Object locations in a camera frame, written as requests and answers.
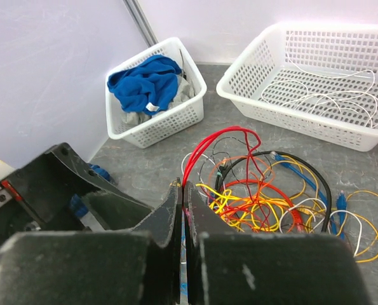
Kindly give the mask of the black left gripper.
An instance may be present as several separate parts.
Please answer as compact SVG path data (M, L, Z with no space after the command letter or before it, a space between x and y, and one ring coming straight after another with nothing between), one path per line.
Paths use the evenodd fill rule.
M19 232L91 230L69 208L74 194L104 230L128 229L152 212L114 184L94 184L88 170L88 163L62 143L11 173L0 171L0 245Z

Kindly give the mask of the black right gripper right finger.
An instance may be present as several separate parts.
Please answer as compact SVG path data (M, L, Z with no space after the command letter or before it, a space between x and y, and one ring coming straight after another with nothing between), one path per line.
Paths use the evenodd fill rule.
M352 253L327 234L239 233L184 188L190 304L370 304Z

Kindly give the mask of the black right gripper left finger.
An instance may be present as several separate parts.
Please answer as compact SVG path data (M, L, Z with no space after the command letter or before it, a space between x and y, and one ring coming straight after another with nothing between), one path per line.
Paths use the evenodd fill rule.
M138 224L17 233L0 248L0 304L178 304L182 186Z

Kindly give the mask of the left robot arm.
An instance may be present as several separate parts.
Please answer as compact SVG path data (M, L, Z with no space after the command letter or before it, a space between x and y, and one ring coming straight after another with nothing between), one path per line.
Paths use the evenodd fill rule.
M68 143L19 169L0 160L0 246L20 232L125 229L151 211L97 173Z

